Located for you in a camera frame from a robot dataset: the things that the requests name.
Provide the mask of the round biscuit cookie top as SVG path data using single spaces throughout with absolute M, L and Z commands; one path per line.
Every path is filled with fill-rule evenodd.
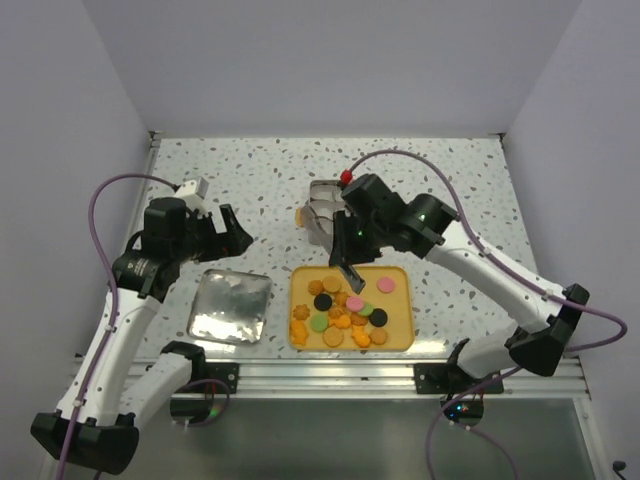
M 335 276 L 326 276 L 321 281 L 322 286 L 326 292 L 331 294 L 337 293 L 341 290 L 341 281 Z

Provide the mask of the round biscuit cookie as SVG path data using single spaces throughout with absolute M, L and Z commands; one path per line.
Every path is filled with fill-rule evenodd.
M 308 283 L 307 290 L 310 295 L 317 296 L 322 294 L 325 289 L 321 280 L 312 280 Z
M 341 281 L 335 276 L 326 276 L 321 281 L 322 286 L 326 292 L 331 294 L 337 293 L 341 290 Z

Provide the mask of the swirl butter cookie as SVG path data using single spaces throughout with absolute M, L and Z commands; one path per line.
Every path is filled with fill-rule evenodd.
M 296 305 L 292 310 L 292 318 L 296 321 L 304 321 L 310 316 L 310 309 L 306 304 Z
M 340 306 L 332 306 L 327 314 L 330 319 L 338 319 L 344 314 L 344 311 Z

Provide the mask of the metal tongs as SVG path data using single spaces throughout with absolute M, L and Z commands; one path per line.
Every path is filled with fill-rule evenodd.
M 366 286 L 366 281 L 361 277 L 361 275 L 356 271 L 356 269 L 353 266 L 350 266 L 350 265 L 340 266 L 339 271 L 342 273 L 343 277 L 345 278 L 345 280 L 347 281 L 351 290 L 354 293 L 360 294 L 364 290 Z

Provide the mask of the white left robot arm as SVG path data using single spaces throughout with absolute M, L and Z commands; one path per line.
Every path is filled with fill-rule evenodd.
M 110 266 L 103 317 L 75 379 L 55 410 L 35 416 L 30 433 L 61 467 L 73 464 L 119 475 L 131 463 L 143 426 L 178 390 L 211 382 L 203 348 L 171 341 L 143 376 L 125 385 L 138 347 L 180 268 L 188 262 L 237 257 L 252 244 L 232 207 L 212 217 L 177 196 L 150 202 L 143 228 Z

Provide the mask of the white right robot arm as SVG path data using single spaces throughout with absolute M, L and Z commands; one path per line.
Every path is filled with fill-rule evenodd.
M 333 219 L 329 264 L 363 281 L 354 266 L 371 263 L 390 247 L 436 264 L 471 284 L 513 319 L 512 326 L 463 340 L 449 358 L 445 379 L 468 392 L 499 370 L 520 367 L 550 377 L 563 357 L 590 294 L 574 283 L 563 287 L 537 276 L 493 249 L 477 246 L 461 215 L 431 194 L 405 202 L 375 174 L 342 187 L 345 207 Z

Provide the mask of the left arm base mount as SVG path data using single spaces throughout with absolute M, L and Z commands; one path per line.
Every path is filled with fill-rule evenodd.
M 235 362 L 208 362 L 206 377 L 221 381 L 228 387 L 230 394 L 235 395 L 240 379 L 240 365 Z M 224 389 L 217 384 L 205 385 L 203 392 L 209 398 L 224 395 Z

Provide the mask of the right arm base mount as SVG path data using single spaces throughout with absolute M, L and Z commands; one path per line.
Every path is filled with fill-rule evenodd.
M 474 379 L 459 367 L 448 365 L 446 362 L 416 363 L 413 365 L 413 380 L 415 391 L 419 395 L 460 394 L 480 384 L 488 382 L 482 390 L 485 394 L 502 394 L 504 386 L 502 380 L 494 380 L 498 372 L 481 379 Z

